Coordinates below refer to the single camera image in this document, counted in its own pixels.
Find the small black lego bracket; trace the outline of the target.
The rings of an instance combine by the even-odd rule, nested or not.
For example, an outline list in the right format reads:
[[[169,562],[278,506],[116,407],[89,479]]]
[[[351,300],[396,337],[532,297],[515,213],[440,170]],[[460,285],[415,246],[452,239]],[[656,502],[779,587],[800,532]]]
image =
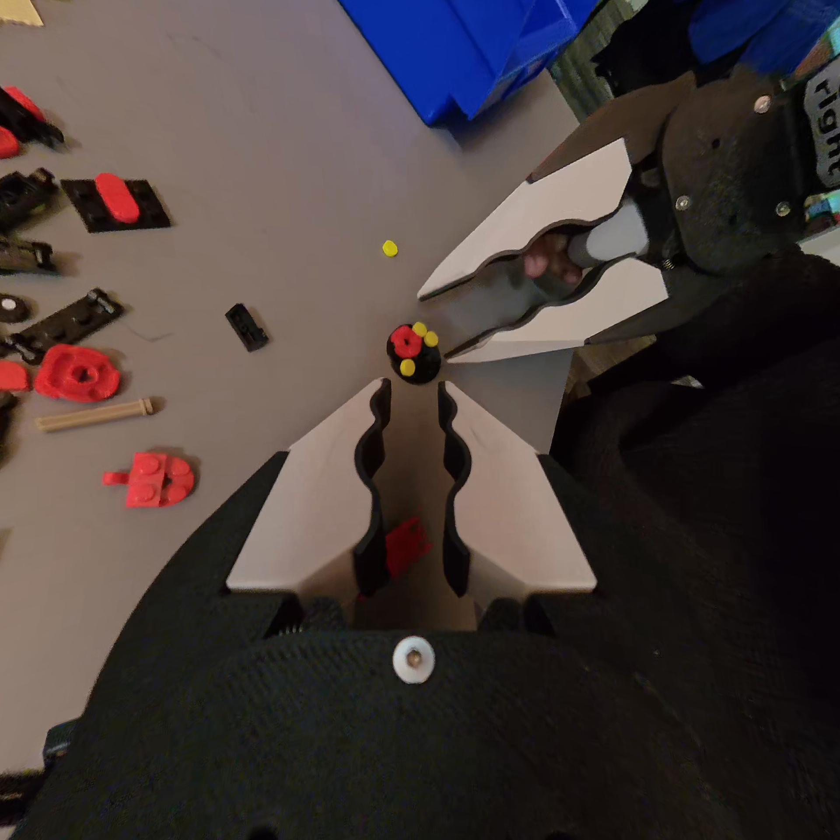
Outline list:
[[[268,334],[243,303],[234,304],[225,312],[225,318],[249,353],[262,350],[269,343]]]

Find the red black lego clip piece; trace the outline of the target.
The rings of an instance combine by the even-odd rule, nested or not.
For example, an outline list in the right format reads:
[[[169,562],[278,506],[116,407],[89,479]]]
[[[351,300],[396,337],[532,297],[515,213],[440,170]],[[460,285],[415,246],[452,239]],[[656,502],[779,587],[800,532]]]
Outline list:
[[[55,149],[65,137],[21,90],[1,87],[1,159],[18,156],[23,145],[31,143]]]

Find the black lego hinge plate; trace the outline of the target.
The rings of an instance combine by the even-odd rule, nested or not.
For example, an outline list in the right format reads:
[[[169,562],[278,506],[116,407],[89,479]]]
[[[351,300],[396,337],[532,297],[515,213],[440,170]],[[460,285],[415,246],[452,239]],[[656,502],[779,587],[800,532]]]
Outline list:
[[[93,288],[84,297],[4,338],[1,358],[17,356],[26,364],[40,365],[49,350],[61,344],[79,344],[120,319],[126,311],[119,300]]]

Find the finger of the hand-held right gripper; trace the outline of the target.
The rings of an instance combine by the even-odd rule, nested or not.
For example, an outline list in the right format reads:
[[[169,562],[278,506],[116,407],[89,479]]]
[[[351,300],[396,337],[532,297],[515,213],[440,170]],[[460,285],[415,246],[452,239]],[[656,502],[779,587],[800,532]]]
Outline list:
[[[529,311],[446,353],[451,364],[483,364],[575,350],[667,300],[660,268],[624,257],[590,270],[577,296]]]
[[[522,182],[438,264],[416,299],[425,301],[462,285],[495,259],[523,254],[553,228],[611,216],[631,173],[620,138],[534,182]]]

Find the round black lego plate assembly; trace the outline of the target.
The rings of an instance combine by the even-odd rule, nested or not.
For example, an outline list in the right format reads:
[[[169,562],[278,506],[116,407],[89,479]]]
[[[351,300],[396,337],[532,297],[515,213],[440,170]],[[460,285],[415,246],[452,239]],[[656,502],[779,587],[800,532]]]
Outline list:
[[[386,342],[386,354],[393,371],[405,382],[424,385],[434,380],[442,364],[438,347],[438,335],[424,323],[404,323],[396,327]],[[416,373],[411,379],[404,379],[399,373],[402,359],[414,358]]]

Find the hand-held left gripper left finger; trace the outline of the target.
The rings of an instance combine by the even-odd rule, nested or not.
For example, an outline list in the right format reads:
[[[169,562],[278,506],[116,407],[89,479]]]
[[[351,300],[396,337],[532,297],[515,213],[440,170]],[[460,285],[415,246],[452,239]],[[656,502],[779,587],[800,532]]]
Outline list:
[[[285,592],[303,606],[330,598],[352,618],[388,582],[382,502],[392,384],[376,378],[285,453],[230,571],[235,593]]]

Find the black lego plate red tile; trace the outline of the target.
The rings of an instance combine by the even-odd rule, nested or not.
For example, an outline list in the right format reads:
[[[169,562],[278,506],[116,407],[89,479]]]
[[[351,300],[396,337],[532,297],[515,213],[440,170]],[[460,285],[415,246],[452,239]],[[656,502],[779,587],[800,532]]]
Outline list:
[[[62,179],[59,186],[90,234],[172,227],[157,192],[145,180],[104,172],[92,179]]]

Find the red round lego plate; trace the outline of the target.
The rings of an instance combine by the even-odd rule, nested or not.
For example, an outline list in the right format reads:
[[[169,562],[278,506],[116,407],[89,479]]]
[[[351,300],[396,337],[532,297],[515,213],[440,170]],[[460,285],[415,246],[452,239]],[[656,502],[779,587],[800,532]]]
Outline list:
[[[72,344],[49,349],[35,374],[36,393],[74,403],[99,403],[115,396],[121,373],[99,350]]]

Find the red black lego strip assembly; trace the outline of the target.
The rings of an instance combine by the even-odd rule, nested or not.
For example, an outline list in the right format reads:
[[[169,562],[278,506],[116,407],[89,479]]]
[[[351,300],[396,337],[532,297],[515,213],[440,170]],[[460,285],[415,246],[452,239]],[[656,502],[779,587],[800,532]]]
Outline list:
[[[410,517],[389,531],[385,535],[385,549],[386,569],[390,580],[398,580],[432,549],[420,517]]]

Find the pile of lego pieces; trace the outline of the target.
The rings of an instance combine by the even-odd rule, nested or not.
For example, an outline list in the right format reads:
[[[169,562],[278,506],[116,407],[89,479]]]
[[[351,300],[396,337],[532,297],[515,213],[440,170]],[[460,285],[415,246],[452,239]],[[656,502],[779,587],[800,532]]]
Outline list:
[[[57,189],[54,176],[44,168],[25,175],[19,171],[1,179],[1,275],[49,275],[57,272],[54,249],[43,241],[20,238],[16,231],[46,209]],[[19,296],[2,290],[2,327],[23,323],[31,315],[31,307]],[[13,352],[11,339],[2,335],[2,363]],[[17,405],[16,393],[25,390],[23,374],[2,366],[1,441],[2,457],[12,411]]]

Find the person's right forearm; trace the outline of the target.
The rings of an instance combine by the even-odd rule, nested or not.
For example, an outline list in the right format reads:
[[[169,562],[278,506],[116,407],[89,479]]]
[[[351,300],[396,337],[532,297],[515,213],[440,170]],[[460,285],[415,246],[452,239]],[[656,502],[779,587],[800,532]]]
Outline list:
[[[720,390],[837,339],[838,321],[838,264],[793,248],[761,260],[704,311],[660,333],[642,378],[690,376]]]

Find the red lego plate with pin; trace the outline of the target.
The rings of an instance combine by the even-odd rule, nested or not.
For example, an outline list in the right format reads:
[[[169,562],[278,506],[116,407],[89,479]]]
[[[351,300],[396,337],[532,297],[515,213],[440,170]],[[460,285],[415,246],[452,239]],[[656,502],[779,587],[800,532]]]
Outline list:
[[[103,473],[101,483],[105,487],[124,487],[126,508],[160,509],[188,498],[196,477],[183,458],[145,451],[133,455],[129,470]]]

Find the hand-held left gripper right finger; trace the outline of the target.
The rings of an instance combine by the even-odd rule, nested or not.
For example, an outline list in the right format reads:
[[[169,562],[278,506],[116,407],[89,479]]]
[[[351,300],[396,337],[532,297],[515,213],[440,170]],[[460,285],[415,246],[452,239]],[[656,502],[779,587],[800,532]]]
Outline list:
[[[449,381],[437,385],[448,586],[480,623],[493,602],[591,595],[595,573],[546,470],[547,456]]]

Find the tan lego axle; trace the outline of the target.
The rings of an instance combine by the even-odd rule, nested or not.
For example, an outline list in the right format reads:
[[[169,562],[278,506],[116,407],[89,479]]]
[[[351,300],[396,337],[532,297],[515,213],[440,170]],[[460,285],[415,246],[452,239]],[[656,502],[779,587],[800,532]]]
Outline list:
[[[132,402],[109,404],[73,413],[38,417],[34,420],[34,423],[39,432],[53,434],[76,428],[110,424],[123,419],[147,417],[153,415],[155,411],[154,401],[145,397]]]

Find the person's right hand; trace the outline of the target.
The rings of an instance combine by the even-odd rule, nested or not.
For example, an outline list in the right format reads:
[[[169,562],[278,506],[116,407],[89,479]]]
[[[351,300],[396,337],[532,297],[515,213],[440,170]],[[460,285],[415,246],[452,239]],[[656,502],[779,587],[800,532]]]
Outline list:
[[[569,238],[564,234],[547,233],[536,239],[523,253],[523,271],[531,279],[544,275],[576,287],[581,283],[583,269],[568,253]]]

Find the person's black knit sweater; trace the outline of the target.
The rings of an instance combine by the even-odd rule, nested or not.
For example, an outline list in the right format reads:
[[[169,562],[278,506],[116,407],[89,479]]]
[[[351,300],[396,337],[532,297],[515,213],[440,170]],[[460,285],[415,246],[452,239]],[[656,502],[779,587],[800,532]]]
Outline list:
[[[649,685],[745,838],[838,838],[838,357],[563,409],[551,455],[667,581]]]

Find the blue storage bin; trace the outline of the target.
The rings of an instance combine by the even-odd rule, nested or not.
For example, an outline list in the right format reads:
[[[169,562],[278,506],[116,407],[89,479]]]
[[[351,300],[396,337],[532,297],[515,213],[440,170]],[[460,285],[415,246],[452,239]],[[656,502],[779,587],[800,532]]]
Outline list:
[[[595,1],[340,1],[426,126],[472,120],[552,65]]]

